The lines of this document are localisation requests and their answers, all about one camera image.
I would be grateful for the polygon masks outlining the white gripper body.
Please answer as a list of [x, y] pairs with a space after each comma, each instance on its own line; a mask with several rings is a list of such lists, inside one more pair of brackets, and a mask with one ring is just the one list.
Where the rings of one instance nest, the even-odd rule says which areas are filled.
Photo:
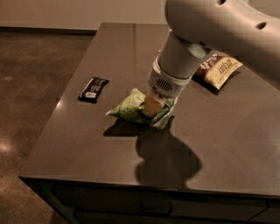
[[193, 76], [193, 66], [156, 57], [148, 77], [150, 89], [164, 98], [176, 98]]

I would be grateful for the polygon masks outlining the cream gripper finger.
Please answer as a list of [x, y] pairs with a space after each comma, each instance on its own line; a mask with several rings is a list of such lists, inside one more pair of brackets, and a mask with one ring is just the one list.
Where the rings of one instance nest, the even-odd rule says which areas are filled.
[[165, 105], [166, 99], [153, 90], [149, 91], [144, 98], [142, 113], [148, 117], [153, 117]]

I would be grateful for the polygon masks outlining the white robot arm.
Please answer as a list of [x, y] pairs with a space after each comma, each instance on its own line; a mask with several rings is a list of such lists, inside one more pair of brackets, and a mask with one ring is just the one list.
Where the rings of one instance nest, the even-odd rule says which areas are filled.
[[143, 113], [154, 116], [178, 97], [201, 63], [218, 50], [280, 85], [280, 18], [242, 0], [166, 0], [171, 28], [148, 78]]

